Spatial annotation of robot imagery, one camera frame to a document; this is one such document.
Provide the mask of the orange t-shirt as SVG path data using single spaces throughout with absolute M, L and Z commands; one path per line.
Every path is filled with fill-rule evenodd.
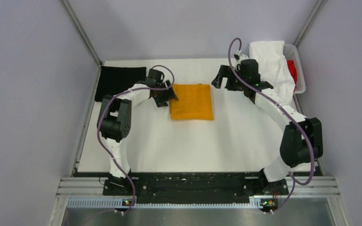
M 174 84 L 177 100 L 170 100 L 172 120 L 214 120 L 211 88 L 208 84 Z

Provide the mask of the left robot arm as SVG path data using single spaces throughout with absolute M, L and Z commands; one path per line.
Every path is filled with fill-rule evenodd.
M 145 100 L 153 99 L 158 108 L 168 107 L 170 100 L 178 100 L 173 85 L 175 80 L 165 80 L 158 70 L 150 68 L 145 79 L 118 94 L 103 97 L 97 121 L 97 139 L 109 155 L 108 181 L 120 194 L 132 190 L 132 179 L 125 150 L 121 147 L 132 125 L 132 109 Z

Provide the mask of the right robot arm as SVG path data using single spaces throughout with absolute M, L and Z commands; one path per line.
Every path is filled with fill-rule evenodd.
M 263 194 L 270 194 L 277 182 L 290 176 L 300 165 L 310 164 L 306 181 L 293 181 L 307 185 L 314 176 L 315 160 L 322 156 L 322 127 L 317 118 L 307 118 L 285 102 L 275 91 L 273 85 L 261 80 L 258 62 L 237 52 L 233 56 L 236 64 L 221 65 L 212 81 L 219 89 L 222 80 L 227 78 L 225 88 L 229 91 L 241 91 L 254 105 L 262 109 L 282 131 L 279 155 L 272 163 L 260 170 L 257 187 Z

